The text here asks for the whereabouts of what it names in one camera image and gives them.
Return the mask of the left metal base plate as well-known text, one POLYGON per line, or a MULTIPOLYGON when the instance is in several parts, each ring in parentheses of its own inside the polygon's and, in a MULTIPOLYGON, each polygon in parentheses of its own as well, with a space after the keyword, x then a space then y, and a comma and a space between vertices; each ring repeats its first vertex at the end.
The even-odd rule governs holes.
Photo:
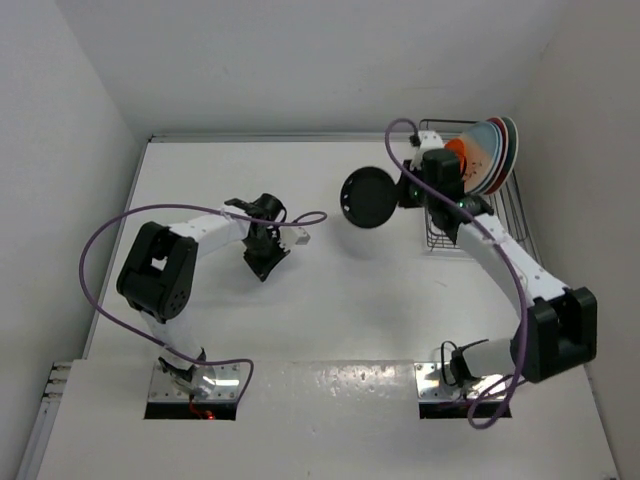
POLYGON ((151 403, 187 403, 193 396, 195 403, 227 403, 240 393, 241 367, 238 364, 197 367, 187 382, 165 372, 156 363, 148 390, 151 403))

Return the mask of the orange plate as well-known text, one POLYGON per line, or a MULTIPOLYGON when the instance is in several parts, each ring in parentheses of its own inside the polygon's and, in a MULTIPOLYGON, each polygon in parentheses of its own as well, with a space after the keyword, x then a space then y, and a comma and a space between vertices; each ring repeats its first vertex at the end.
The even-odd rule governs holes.
POLYGON ((460 174, 464 176, 468 166, 465 143, 460 138, 454 138, 449 140, 444 148, 457 156, 460 163, 460 174))

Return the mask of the red teal floral plate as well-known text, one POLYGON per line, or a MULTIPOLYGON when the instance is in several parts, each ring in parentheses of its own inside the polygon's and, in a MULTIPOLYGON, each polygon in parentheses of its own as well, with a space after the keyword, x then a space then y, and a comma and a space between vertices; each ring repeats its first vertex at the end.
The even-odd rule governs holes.
POLYGON ((502 117, 503 122, 505 123, 508 131, 508 148, 505 163, 494 182, 492 189, 489 191, 490 194, 496 193, 502 185, 508 180, 512 171, 514 170, 515 163, 517 160, 517 155, 519 151, 519 132, 517 126, 512 118, 508 116, 502 117))
POLYGON ((506 163, 508 147, 509 147, 509 132, 505 121, 500 117, 491 117, 488 119, 494 126, 499 129, 500 138, 502 143, 502 150, 497 161, 496 167, 493 169, 491 176, 489 177, 488 183, 486 185, 486 189, 484 190, 485 195, 490 195, 493 191, 494 184, 496 183, 499 174, 506 163))

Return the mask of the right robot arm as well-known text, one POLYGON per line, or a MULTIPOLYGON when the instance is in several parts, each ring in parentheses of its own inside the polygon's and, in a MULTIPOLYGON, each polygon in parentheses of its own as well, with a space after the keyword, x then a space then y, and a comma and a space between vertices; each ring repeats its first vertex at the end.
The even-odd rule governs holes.
POLYGON ((399 166, 403 196, 424 206, 435 226, 483 268, 519 321, 512 337, 454 349, 449 371, 456 385, 491 374, 540 383, 595 359, 595 295, 586 287, 572 289, 546 271, 483 197, 466 194, 452 152, 428 150, 399 166))

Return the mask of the black plate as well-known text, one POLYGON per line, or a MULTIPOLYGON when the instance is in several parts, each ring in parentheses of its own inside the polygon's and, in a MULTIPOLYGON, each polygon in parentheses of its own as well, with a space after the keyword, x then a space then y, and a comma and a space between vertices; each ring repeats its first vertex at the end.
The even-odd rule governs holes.
POLYGON ((355 170, 340 192, 344 217, 356 227, 374 229, 385 224, 398 204, 396 184, 383 169, 373 166, 355 170))

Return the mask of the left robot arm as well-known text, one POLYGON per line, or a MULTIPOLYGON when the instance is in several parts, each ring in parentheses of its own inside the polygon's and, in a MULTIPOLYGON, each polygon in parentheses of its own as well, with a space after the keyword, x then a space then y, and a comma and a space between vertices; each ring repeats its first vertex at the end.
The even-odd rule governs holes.
POLYGON ((221 216, 203 215, 173 225, 147 222, 140 228, 116 282, 117 292, 140 313, 153 337, 165 345, 159 356, 162 370, 177 388, 197 397, 211 391, 215 374, 212 367, 179 357, 184 354, 199 361, 206 359, 186 314, 197 261, 228 244, 241 242, 245 262, 264 282, 290 253, 278 227, 240 220, 237 214, 260 221, 287 218, 282 202, 264 193, 252 202, 226 201, 221 216))

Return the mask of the beige blue leaf plate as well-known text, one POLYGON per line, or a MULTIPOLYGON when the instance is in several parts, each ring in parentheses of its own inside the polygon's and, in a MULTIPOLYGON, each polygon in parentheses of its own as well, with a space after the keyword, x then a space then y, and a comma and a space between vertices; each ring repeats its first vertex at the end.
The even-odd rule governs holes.
POLYGON ((467 193, 480 193, 495 173, 503 153, 500 128, 491 121, 473 124, 456 137, 463 146, 466 169, 463 174, 467 193))

